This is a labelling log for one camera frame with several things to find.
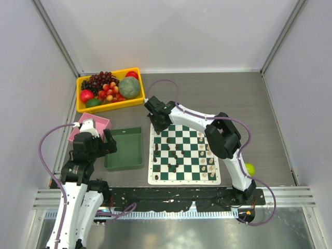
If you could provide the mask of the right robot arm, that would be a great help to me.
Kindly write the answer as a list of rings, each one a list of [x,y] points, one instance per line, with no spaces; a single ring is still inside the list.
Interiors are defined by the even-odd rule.
[[[256,183],[245,168],[241,155],[241,135],[233,124],[234,120],[225,113],[203,114],[174,101],[165,104],[155,96],[145,99],[144,106],[157,132],[166,130],[170,125],[183,125],[203,133],[212,153],[226,165],[236,201],[247,204],[253,200]]]

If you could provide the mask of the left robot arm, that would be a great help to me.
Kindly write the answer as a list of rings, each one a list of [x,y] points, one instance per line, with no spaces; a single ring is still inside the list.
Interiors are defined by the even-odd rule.
[[[46,248],[86,248],[87,237],[100,206],[110,203],[108,183],[91,180],[97,158],[117,151],[116,141],[105,129],[103,141],[91,131],[79,132],[73,140],[68,162],[55,180],[61,199]]]

